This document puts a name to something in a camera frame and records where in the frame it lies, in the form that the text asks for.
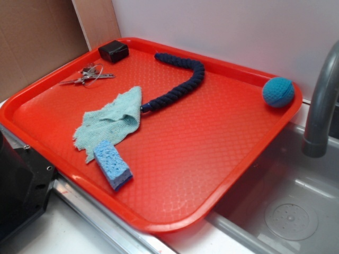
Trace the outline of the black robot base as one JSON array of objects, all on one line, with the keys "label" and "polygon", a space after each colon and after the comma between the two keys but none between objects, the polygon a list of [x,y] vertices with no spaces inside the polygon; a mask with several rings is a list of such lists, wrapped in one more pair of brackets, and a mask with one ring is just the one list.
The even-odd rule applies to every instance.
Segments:
[{"label": "black robot base", "polygon": [[47,209],[57,170],[33,148],[13,148],[1,134],[1,243]]}]

